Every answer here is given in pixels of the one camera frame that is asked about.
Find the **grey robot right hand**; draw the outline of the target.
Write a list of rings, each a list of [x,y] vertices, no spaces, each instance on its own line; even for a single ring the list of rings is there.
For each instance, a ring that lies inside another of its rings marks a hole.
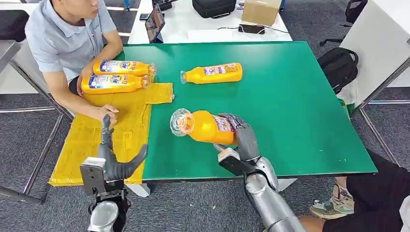
[[[260,154],[252,127],[238,115],[219,113],[218,116],[227,119],[232,126],[237,143],[235,151],[239,154],[240,160],[255,164]]]

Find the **person's right hand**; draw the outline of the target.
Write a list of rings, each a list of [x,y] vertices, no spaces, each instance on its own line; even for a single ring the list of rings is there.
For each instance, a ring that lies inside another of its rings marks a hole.
[[[103,122],[104,117],[108,116],[110,119],[109,127],[112,128],[117,123],[117,113],[119,110],[116,107],[106,104],[102,107],[94,106],[90,117]]]

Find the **person's left hand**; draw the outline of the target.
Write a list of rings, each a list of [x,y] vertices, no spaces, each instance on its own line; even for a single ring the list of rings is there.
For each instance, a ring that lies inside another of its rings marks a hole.
[[[82,80],[84,78],[88,78],[88,77],[92,76],[93,74],[94,74],[94,72],[93,72],[93,64],[92,63],[89,63],[88,65],[86,65],[82,69],[80,75],[78,76],[77,83],[76,83],[77,93],[79,94],[79,96],[83,97],[83,95],[84,95],[84,93],[82,91],[82,87],[81,87]]]

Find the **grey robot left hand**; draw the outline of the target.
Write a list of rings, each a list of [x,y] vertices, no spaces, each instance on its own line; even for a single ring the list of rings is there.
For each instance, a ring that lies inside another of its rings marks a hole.
[[[147,157],[148,144],[143,144],[139,153],[131,161],[117,161],[113,152],[113,129],[110,129],[110,123],[110,116],[106,114],[102,119],[101,143],[98,146],[97,157],[105,159],[103,167],[105,181],[123,180],[132,176],[143,163]]]

